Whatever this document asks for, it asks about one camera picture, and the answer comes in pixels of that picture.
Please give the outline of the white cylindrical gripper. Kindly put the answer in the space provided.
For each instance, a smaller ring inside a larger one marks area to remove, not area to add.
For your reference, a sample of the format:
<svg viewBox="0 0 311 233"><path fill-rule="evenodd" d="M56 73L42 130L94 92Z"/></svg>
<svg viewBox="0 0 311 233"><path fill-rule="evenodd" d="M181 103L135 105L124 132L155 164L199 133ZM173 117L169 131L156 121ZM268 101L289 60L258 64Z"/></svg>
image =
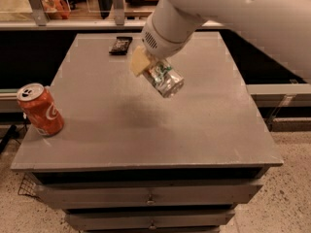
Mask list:
<svg viewBox="0 0 311 233"><path fill-rule="evenodd" d="M159 0L154 12L148 16L142 30L142 42L131 58L130 70L138 77L147 69L154 58L164 59L180 51L192 33L206 22L175 8L168 0Z"/></svg>

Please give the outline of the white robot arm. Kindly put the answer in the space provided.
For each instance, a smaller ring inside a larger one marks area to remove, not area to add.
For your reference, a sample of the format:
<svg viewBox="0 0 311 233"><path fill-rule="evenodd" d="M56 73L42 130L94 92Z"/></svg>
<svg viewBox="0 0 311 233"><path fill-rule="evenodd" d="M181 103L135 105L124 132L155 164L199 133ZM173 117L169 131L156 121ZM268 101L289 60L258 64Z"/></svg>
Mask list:
<svg viewBox="0 0 311 233"><path fill-rule="evenodd" d="M209 20L311 81L311 0L159 0L133 53L133 74L176 54Z"/></svg>

